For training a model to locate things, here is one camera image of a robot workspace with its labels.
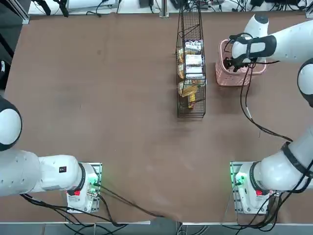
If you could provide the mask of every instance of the table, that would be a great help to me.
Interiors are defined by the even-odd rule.
[[[296,13],[267,15],[270,32],[306,20]],[[104,184],[145,209],[184,222],[222,222],[231,191],[229,162],[261,160],[283,144],[245,119],[238,89],[215,81],[219,42],[242,32],[251,16],[203,14],[207,113],[193,122],[176,118],[177,15],[33,17],[22,28],[5,92],[23,117],[16,148],[102,162]],[[248,97],[256,122],[291,138],[313,117],[297,88],[299,68],[269,66],[253,80]],[[66,203],[59,191],[36,197]],[[312,197],[312,191],[292,196],[279,222],[313,223]],[[117,221],[152,219],[107,201]],[[2,222],[63,221],[19,196],[1,198],[0,204],[6,211]],[[105,208],[100,210],[105,216]],[[235,222],[232,202],[224,221]]]

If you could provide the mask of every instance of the wire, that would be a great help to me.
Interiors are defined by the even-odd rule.
[[[267,134],[269,134],[269,135],[273,135],[273,136],[276,136],[276,137],[281,137],[281,138],[283,138],[283,139],[285,139],[285,140],[287,140],[287,141],[292,142],[293,140],[292,140],[291,138],[286,137],[286,136],[279,135],[279,134],[277,134],[277,133],[275,133],[275,132],[273,132],[273,131],[271,131],[271,130],[269,130],[269,129],[267,129],[267,128],[265,128],[265,127],[259,125],[259,124],[257,124],[257,123],[253,120],[253,118],[252,118],[252,116],[251,116],[251,113],[250,113],[250,111],[249,111],[249,108],[248,108],[246,102],[245,102],[246,110],[247,110],[247,113],[249,114],[249,116],[248,116],[247,113],[245,112],[245,110],[244,110],[244,108],[243,108],[243,104],[242,104],[242,94],[243,94],[243,89],[244,89],[244,85],[245,85],[245,81],[246,81],[247,74],[248,74],[248,72],[249,72],[249,69],[251,69],[250,81],[249,81],[249,85],[248,85],[247,92],[246,92],[246,95],[245,95],[245,101],[246,101],[246,100],[247,100],[247,94],[248,94],[248,92],[249,92],[250,84],[251,84],[251,81],[252,81],[253,68],[254,68],[254,67],[251,68],[250,66],[248,66],[247,71],[246,71],[246,74],[245,74],[245,77],[244,77],[244,80],[243,80],[243,83],[242,83],[242,86],[241,86],[241,91],[240,91],[240,106],[241,106],[241,109],[242,109],[242,111],[243,111],[245,117],[246,117],[251,123],[253,123],[255,126],[257,126],[261,131],[263,131],[263,132],[265,132],[265,133],[267,133]]]
[[[38,9],[41,13],[43,13],[43,14],[45,14],[45,15],[46,15],[46,13],[45,13],[45,12],[43,12],[42,10],[40,10],[40,9],[39,9],[39,7],[38,7],[39,5],[37,5],[35,2],[33,2],[33,3],[35,4],[35,7],[36,7],[36,8],[37,8],[37,9]]]
[[[51,205],[51,204],[48,204],[46,202],[43,202],[43,201],[38,201],[38,200],[35,200],[33,199],[32,196],[28,195],[28,194],[21,194],[21,196],[28,202],[30,202],[31,204],[34,204],[34,205],[37,205],[37,206],[41,206],[41,207],[46,207],[46,208],[50,208],[50,209],[66,209],[66,210],[72,210],[72,211],[78,211],[78,212],[81,212],[81,213],[84,213],[84,214],[88,214],[92,217],[96,217],[96,218],[100,218],[100,219],[103,219],[107,222],[110,222],[110,220],[104,218],[104,217],[101,217],[101,216],[98,216],[98,215],[95,215],[95,214],[91,214],[91,213],[88,213],[88,212],[85,212],[85,211],[82,211],[82,210],[79,210],[79,209],[76,209],[76,208],[72,208],[72,207],[66,207],[66,206],[56,206],[56,205]]]
[[[154,217],[165,218],[163,215],[155,214],[155,213],[153,213],[153,212],[150,212],[150,211],[147,211],[147,210],[143,209],[142,207],[138,206],[136,203],[130,202],[129,200],[125,199],[124,197],[118,195],[117,193],[111,191],[110,189],[108,189],[108,188],[106,188],[106,187],[104,187],[104,186],[102,186],[102,185],[99,185],[99,184],[93,184],[93,185],[103,188],[104,190],[110,192],[110,193],[113,194],[114,196],[116,196],[116,197],[122,199],[123,201],[125,201],[126,203],[128,203],[130,206],[133,206],[133,207],[135,207],[135,208],[141,210],[142,212],[145,212],[145,213],[148,214],[148,215],[151,215],[151,216],[154,216]]]
[[[70,230],[72,230],[73,232],[75,232],[75,234],[74,235],[76,235],[76,234],[80,234],[80,235],[85,235],[85,234],[82,234],[80,231],[82,231],[83,229],[85,229],[86,227],[82,227],[82,228],[80,228],[79,230],[75,230],[75,229],[73,229],[73,228],[71,228],[69,225],[67,225],[67,224],[64,224],[67,228],[69,228]]]
[[[157,9],[158,9],[159,11],[161,11],[161,8],[160,8],[160,6],[159,6],[157,0],[156,0],[156,5],[157,5]]]
[[[211,8],[214,12],[216,12],[216,10],[214,9],[214,7],[208,5],[208,8]]]
[[[119,10],[119,6],[121,4],[122,0],[118,0],[118,4],[117,4],[117,10],[116,10],[116,13],[118,14],[118,10]]]
[[[244,7],[240,5],[239,0],[238,0],[238,2],[235,2],[235,1],[233,1],[233,0],[228,0],[228,1],[231,1],[231,2],[233,2],[233,3],[235,3],[235,4],[237,4],[238,6],[241,7],[241,10],[242,10],[242,11],[245,11]]]
[[[216,1],[217,1],[217,4],[219,5],[220,11],[223,12],[223,11],[222,11],[222,5],[220,4],[219,0],[216,0]]]
[[[274,6],[269,11],[272,11],[276,5],[277,5],[277,3],[274,3]]]
[[[101,201],[104,203],[104,205],[105,205],[105,207],[106,207],[106,209],[107,209],[110,222],[111,222],[114,226],[116,226],[116,227],[122,227],[122,226],[124,226],[124,224],[118,224],[118,223],[116,223],[116,222],[112,219],[112,216],[111,216],[111,213],[110,213],[110,210],[109,210],[109,206],[108,206],[106,200],[103,198],[103,196],[101,196],[101,195],[99,194],[98,197],[101,199]]]
[[[110,232],[110,233],[106,233],[106,234],[103,234],[103,235],[108,235],[108,234],[113,234],[121,229],[124,229],[126,226],[128,226],[128,224],[124,224],[123,227],[120,227],[118,229],[115,229],[114,231]]]
[[[58,8],[58,10],[53,14],[53,16],[55,16],[58,13],[59,10],[60,10],[60,8]]]
[[[260,64],[260,65],[271,65],[271,64],[276,64],[280,62],[279,60],[272,61],[272,62],[254,62],[255,64]]]
[[[97,5],[96,12],[87,11],[86,15],[88,15],[88,13],[92,13],[94,15],[97,15],[97,17],[101,17],[101,14],[98,13],[98,8],[101,6],[102,3],[106,2],[106,1],[108,1],[108,0],[101,0],[101,2]]]

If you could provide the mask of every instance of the black cable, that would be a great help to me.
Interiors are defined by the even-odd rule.
[[[277,5],[277,3],[274,3],[274,6],[269,11],[272,11],[276,5]]]
[[[97,5],[96,12],[87,11],[86,15],[88,15],[88,13],[92,13],[94,15],[97,15],[97,17],[101,17],[101,14],[98,13],[98,8],[101,6],[102,3],[106,2],[106,1],[108,1],[108,0],[101,0],[101,2]]]
[[[254,62],[255,64],[260,64],[260,65],[271,65],[271,64],[276,64],[280,62],[279,60],[272,61],[272,62]]]
[[[223,11],[222,11],[222,5],[220,4],[219,0],[216,0],[216,2],[217,2],[217,4],[219,5],[220,11],[223,12]]]
[[[46,13],[45,13],[45,12],[43,12],[42,10],[40,10],[40,9],[39,9],[39,7],[38,7],[39,5],[37,5],[35,2],[34,2],[34,4],[35,4],[35,7],[36,7],[36,8],[37,8],[37,9],[38,9],[41,13],[43,13],[43,14],[45,14],[45,15],[46,15]]]
[[[238,4],[241,7],[242,11],[245,11],[244,7],[239,4],[239,0],[238,0],[238,2],[235,2],[233,0],[229,0],[229,1],[231,1],[231,2],[233,2],[235,4]]]
[[[242,109],[242,111],[243,111],[245,117],[246,117],[251,123],[253,123],[255,126],[257,126],[261,131],[263,131],[263,132],[265,132],[265,133],[267,133],[267,134],[269,134],[269,135],[273,135],[273,136],[276,136],[276,137],[281,137],[281,138],[283,138],[283,139],[285,139],[285,140],[287,140],[287,141],[292,142],[293,140],[290,139],[289,137],[279,135],[279,134],[277,134],[277,133],[275,133],[275,132],[273,132],[273,131],[271,131],[271,130],[269,130],[269,129],[267,129],[267,128],[265,128],[265,127],[259,125],[259,124],[257,124],[257,123],[252,119],[252,117],[248,117],[248,115],[246,114],[246,112],[245,112],[245,110],[244,110],[244,108],[243,108],[243,104],[242,104],[242,94],[243,94],[243,89],[244,89],[244,85],[245,85],[245,81],[246,81],[246,77],[247,77],[247,74],[248,74],[248,72],[249,72],[249,69],[252,69],[252,70],[251,70],[251,73],[250,73],[250,82],[249,82],[249,84],[250,84],[251,81],[252,81],[253,68],[251,68],[250,66],[248,66],[247,71],[246,71],[246,74],[245,74],[245,77],[244,77],[244,80],[243,80],[243,83],[242,83],[242,86],[241,86],[241,91],[240,91],[240,106],[241,106],[241,109]],[[248,86],[248,89],[247,89],[247,92],[246,92],[246,95],[245,95],[245,100],[247,99],[247,93],[248,93],[248,91],[249,91],[249,87],[250,87],[250,85]]]
[[[68,227],[69,229],[71,229],[72,231],[74,231],[75,232],[75,234],[74,235],[76,235],[76,234],[80,234],[80,235],[84,235],[84,234],[82,234],[82,233],[80,233],[83,229],[86,229],[86,228],[90,228],[90,227],[94,227],[94,225],[93,224],[90,224],[90,225],[85,225],[85,226],[83,226],[82,228],[80,228],[79,230],[74,230],[73,228],[71,228],[71,227],[69,227],[67,224],[64,224],[66,227]],[[114,231],[110,231],[109,229],[107,229],[107,228],[105,228],[105,227],[103,227],[103,226],[101,226],[101,225],[96,225],[96,227],[100,227],[101,229],[104,229],[104,230],[106,230],[108,233],[106,233],[106,234],[113,234],[114,232],[116,232],[117,230],[114,230]]]
[[[279,195],[278,204],[280,204],[280,203],[282,202],[282,196],[283,196],[283,193],[281,193],[281,194]],[[268,230],[259,229],[260,231],[262,231],[262,232],[269,232],[269,231],[271,231],[271,230],[275,227],[276,222],[277,222],[277,218],[278,218],[278,210],[276,210],[275,213],[276,213],[275,221],[274,221],[274,223],[272,224],[272,227],[271,227],[270,229],[268,229]]]
[[[145,212],[145,213],[148,214],[148,215],[151,215],[151,216],[154,216],[154,217],[165,218],[163,215],[155,214],[155,213],[153,213],[153,212],[150,212],[150,211],[147,211],[147,210],[143,209],[142,207],[138,206],[136,203],[130,202],[129,200],[125,199],[124,197],[118,195],[117,193],[111,191],[110,189],[108,189],[108,188],[106,188],[106,187],[104,187],[104,186],[102,186],[102,185],[99,185],[99,184],[93,184],[93,185],[103,188],[104,190],[110,192],[110,193],[113,194],[114,196],[116,196],[116,197],[118,197],[118,198],[124,200],[124,201],[127,202],[130,206],[133,206],[133,207],[135,207],[135,208],[141,210],[142,212]]]
[[[112,231],[112,232],[110,232],[110,233],[103,234],[103,235],[113,234],[113,233],[115,233],[115,232],[117,232],[117,231],[119,231],[119,230],[121,230],[121,229],[124,229],[126,226],[128,226],[128,224],[125,224],[123,227],[120,227],[120,228],[115,229],[114,231]]]
[[[108,206],[106,200],[103,198],[103,196],[101,196],[101,195],[99,194],[98,197],[101,199],[101,201],[104,203],[104,205],[105,205],[105,207],[106,207],[106,209],[107,209],[107,213],[108,213],[110,222],[111,222],[114,226],[116,226],[116,227],[122,227],[122,226],[124,226],[124,224],[118,224],[118,223],[116,223],[116,222],[112,219],[112,216],[111,216],[111,213],[110,213],[110,210],[109,210],[109,206]]]
[[[244,7],[245,7],[245,11],[246,11],[246,3],[248,2],[248,0],[244,0],[245,1],[245,5],[244,5]]]
[[[214,7],[208,5],[208,8],[211,8],[211,9],[213,9],[214,12],[216,12],[216,10],[214,9]]]
[[[87,213],[85,211],[82,211],[82,210],[79,210],[79,209],[76,209],[76,208],[72,208],[72,207],[66,207],[66,206],[56,206],[56,205],[51,205],[51,204],[48,204],[46,202],[43,202],[43,201],[37,201],[37,200],[34,200],[32,196],[29,196],[30,198],[32,198],[32,201],[33,202],[30,202],[34,205],[38,205],[38,206],[42,206],[42,207],[47,207],[47,208],[51,208],[51,209],[66,209],[66,210],[72,210],[72,211],[78,211],[78,212],[81,212],[81,213],[84,213],[84,214],[88,214],[92,217],[95,217],[95,218],[99,218],[99,219],[103,219],[107,222],[110,222],[110,220],[104,218],[104,217],[101,217],[101,216],[98,216],[98,215],[95,215],[95,214],[91,214],[91,213]]]
[[[85,235],[85,234],[82,234],[80,231],[82,231],[85,227],[82,227],[82,228],[80,228],[79,230],[75,230],[75,229],[73,229],[73,228],[71,228],[69,225],[67,225],[67,224],[64,224],[67,228],[69,228],[70,230],[72,230],[73,232],[75,232],[75,234],[74,235],[76,235],[76,234],[79,234],[79,235]]]
[[[66,208],[67,210],[79,211],[79,212],[82,212],[82,213],[91,215],[91,216],[93,216],[93,217],[98,217],[98,218],[104,219],[105,221],[111,222],[111,221],[109,221],[109,220],[106,219],[106,218],[103,218],[103,217],[100,217],[100,216],[97,216],[97,215],[95,216],[95,215],[90,214],[90,213],[87,213],[87,212],[85,212],[85,211],[77,210],[77,209],[75,209],[75,208],[62,207],[62,206],[54,206],[54,205],[45,203],[45,202],[43,202],[43,201],[34,200],[33,197],[30,196],[30,195],[28,195],[28,194],[21,194],[21,197],[23,197],[26,201],[30,202],[31,204],[34,204],[34,205],[37,205],[37,206],[40,206],[40,207],[50,208],[50,209],[54,210],[54,211],[57,212],[59,215],[61,215],[63,218],[67,219],[67,220],[68,220],[70,223],[72,223],[73,225],[81,225],[81,226],[83,226],[81,229],[79,229],[79,230],[76,231],[76,230],[70,228],[69,226],[67,226],[67,225],[65,224],[66,227],[68,227],[68,228],[71,229],[72,231],[76,232],[76,234],[84,235],[84,234],[80,233],[80,231],[81,231],[82,229],[84,229],[84,228],[91,227],[91,226],[93,226],[93,225],[84,225],[84,224],[83,224],[82,222],[80,222],[80,221],[76,218],[76,216],[74,216],[72,213],[70,213],[70,212],[68,212],[68,211],[66,211],[66,210],[63,210],[63,209],[61,209],[61,208]],[[78,222],[78,224],[76,224],[75,222],[73,222],[71,219],[69,219],[67,216],[63,215],[63,214],[60,213],[59,211],[62,211],[62,212],[64,212],[64,213],[67,213],[67,214],[71,215],[71,216]],[[105,235],[109,235],[109,234],[113,234],[114,232],[117,232],[117,231],[119,231],[119,230],[125,228],[125,227],[127,226],[127,224],[117,224],[117,226],[115,225],[116,227],[120,227],[120,228],[119,228],[119,229],[116,229],[116,230],[114,230],[114,231],[110,231],[109,229],[107,229],[107,228],[105,228],[105,227],[103,227],[103,226],[101,226],[101,225],[96,225],[96,226],[97,226],[97,227],[100,227],[100,228],[102,228],[102,229],[104,229],[104,230],[106,230],[107,233],[106,233]]]
[[[118,0],[118,4],[117,4],[117,10],[116,10],[116,13],[118,14],[118,10],[119,10],[119,6],[121,4],[122,0]]]

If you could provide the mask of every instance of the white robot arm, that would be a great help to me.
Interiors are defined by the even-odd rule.
[[[265,59],[303,63],[298,73],[298,87],[303,97],[313,107],[313,21],[306,21],[268,35],[268,18],[254,15],[243,35],[232,35],[232,58],[226,67],[237,70],[250,62]]]
[[[232,57],[224,64],[238,69],[266,59],[303,63],[298,72],[298,88],[313,107],[313,21],[300,23],[268,35],[268,18],[254,15],[244,34],[230,36]],[[260,162],[243,163],[234,181],[238,185],[244,213],[256,213],[268,199],[271,190],[294,189],[313,160],[313,126],[292,143],[286,143],[279,152]],[[313,167],[305,174],[297,189],[313,178]]]
[[[0,96],[0,196],[66,190],[68,207],[91,212],[98,182],[93,167],[69,155],[37,157],[11,149],[21,132],[19,111]]]

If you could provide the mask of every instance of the food package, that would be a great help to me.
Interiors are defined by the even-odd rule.
[[[195,55],[197,52],[196,51],[193,51],[193,50],[187,50],[185,49],[185,55]],[[182,48],[178,51],[178,58],[179,58],[179,62],[180,63],[183,63],[184,62],[184,58],[183,58],[183,50]]]
[[[185,55],[200,54],[202,50],[202,40],[200,41],[187,41],[185,42]],[[179,62],[183,63],[183,49],[179,50]]]
[[[189,109],[193,109],[194,108],[194,103],[196,101],[196,95],[195,94],[191,94],[188,96],[188,108]]]
[[[186,66],[202,66],[202,56],[201,55],[186,55]]]
[[[181,64],[178,66],[178,74],[181,79],[184,79],[184,65]],[[202,73],[202,67],[192,67],[186,66],[186,79],[193,79],[194,84],[203,84],[205,80],[205,76]]]
[[[192,50],[195,52],[201,52],[202,50],[202,45],[203,45],[203,41],[199,40],[199,41],[187,41],[185,42],[185,50]]]
[[[179,82],[178,83],[178,91],[179,91],[179,95],[181,95],[181,97],[185,97],[187,95],[194,94],[198,90],[198,86],[197,85],[189,85],[189,84],[186,84],[186,82],[187,81],[185,81],[185,86],[184,86],[184,82]]]

